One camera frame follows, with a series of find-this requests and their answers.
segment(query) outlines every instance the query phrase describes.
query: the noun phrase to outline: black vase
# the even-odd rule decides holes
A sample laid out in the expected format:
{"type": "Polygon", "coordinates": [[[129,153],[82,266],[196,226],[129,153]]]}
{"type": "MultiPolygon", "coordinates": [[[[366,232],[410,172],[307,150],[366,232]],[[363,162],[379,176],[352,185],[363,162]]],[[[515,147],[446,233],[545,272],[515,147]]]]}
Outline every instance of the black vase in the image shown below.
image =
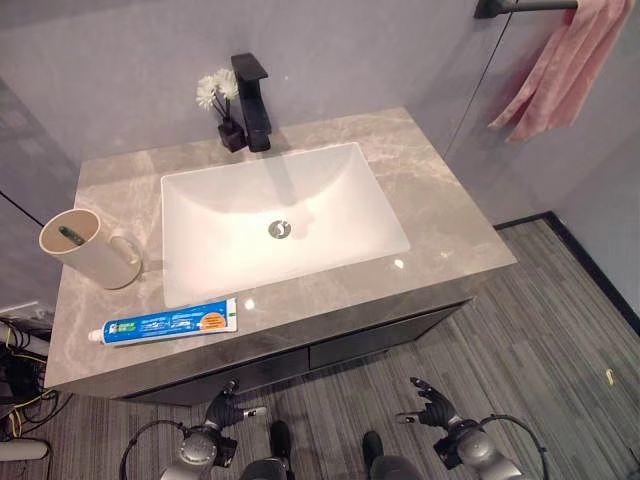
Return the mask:
{"type": "Polygon", "coordinates": [[[244,138],[244,129],[232,117],[222,120],[222,123],[218,125],[218,133],[222,144],[231,153],[247,146],[247,140],[244,138]]]}

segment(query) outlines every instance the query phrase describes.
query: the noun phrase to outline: wall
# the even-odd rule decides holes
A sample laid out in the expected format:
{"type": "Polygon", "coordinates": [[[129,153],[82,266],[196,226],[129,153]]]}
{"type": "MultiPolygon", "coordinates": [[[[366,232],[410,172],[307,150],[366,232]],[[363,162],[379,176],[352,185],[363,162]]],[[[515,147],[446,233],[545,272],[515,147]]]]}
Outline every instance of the wall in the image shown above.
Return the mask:
{"type": "Polygon", "coordinates": [[[441,152],[493,224],[558,208],[591,172],[619,155],[619,145],[640,135],[640,8],[572,127],[515,145],[504,143],[508,129],[487,129],[513,98],[561,15],[512,16],[455,140],[441,152]]]}
{"type": "Polygon", "coordinates": [[[39,300],[55,306],[62,264],[38,247],[40,226],[0,197],[0,309],[39,300]]]}
{"type": "Polygon", "coordinates": [[[0,194],[44,224],[73,206],[77,176],[78,167],[0,78],[0,194]]]}
{"type": "Polygon", "coordinates": [[[612,150],[556,211],[640,315],[640,131],[612,150]]]}
{"type": "Polygon", "coordinates": [[[640,313],[640,9],[570,128],[507,145],[486,125],[513,98],[562,14],[513,15],[445,160],[489,220],[554,210],[640,313]]]}
{"type": "Polygon", "coordinates": [[[273,123],[410,105],[447,145],[506,21],[476,0],[3,0],[0,76],[76,162],[214,135],[197,80],[253,52],[273,123]]]}

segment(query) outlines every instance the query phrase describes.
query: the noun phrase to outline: cup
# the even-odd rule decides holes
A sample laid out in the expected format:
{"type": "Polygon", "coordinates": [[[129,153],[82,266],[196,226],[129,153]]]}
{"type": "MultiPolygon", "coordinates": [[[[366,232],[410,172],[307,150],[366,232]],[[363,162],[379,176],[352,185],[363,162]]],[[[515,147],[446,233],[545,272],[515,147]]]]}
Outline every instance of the cup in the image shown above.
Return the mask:
{"type": "Polygon", "coordinates": [[[124,232],[107,228],[91,210],[59,213],[42,227],[39,243],[49,255],[109,290],[130,284],[142,268],[135,244],[124,232]]]}

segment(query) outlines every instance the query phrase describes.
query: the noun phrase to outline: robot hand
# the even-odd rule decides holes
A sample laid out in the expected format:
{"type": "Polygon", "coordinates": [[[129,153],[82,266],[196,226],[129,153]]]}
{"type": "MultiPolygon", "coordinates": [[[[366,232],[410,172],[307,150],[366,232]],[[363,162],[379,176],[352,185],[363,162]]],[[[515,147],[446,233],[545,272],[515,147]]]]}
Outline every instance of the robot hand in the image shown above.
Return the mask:
{"type": "Polygon", "coordinates": [[[396,421],[444,428],[447,436],[436,442],[433,448],[447,469],[464,464],[473,469],[481,480],[525,480],[521,470],[502,455],[482,429],[484,421],[478,423],[460,417],[449,399],[424,380],[411,377],[411,383],[418,388],[418,395],[429,402],[422,411],[399,413],[396,421]]]}
{"type": "Polygon", "coordinates": [[[428,403],[425,403],[424,410],[419,412],[399,413],[396,415],[398,423],[420,422],[430,427],[442,427],[448,431],[462,420],[449,399],[430,384],[416,377],[411,377],[411,383],[418,388],[418,395],[426,398],[428,403]]]}
{"type": "Polygon", "coordinates": [[[222,430],[245,418],[264,415],[265,407],[236,408],[231,405],[238,382],[230,381],[213,399],[202,425],[191,427],[180,446],[178,459],[162,474],[161,480],[208,478],[214,466],[228,467],[238,442],[223,437],[222,430]]]}

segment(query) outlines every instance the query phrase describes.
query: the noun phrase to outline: towel bar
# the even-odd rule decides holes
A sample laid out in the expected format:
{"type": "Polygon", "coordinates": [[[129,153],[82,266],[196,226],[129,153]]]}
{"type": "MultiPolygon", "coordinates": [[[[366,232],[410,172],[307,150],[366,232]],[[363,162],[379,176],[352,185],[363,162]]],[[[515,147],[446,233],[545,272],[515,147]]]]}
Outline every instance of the towel bar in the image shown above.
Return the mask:
{"type": "Polygon", "coordinates": [[[514,0],[478,0],[475,18],[494,18],[502,13],[534,12],[538,10],[575,10],[576,0],[549,2],[520,2],[514,0]]]}

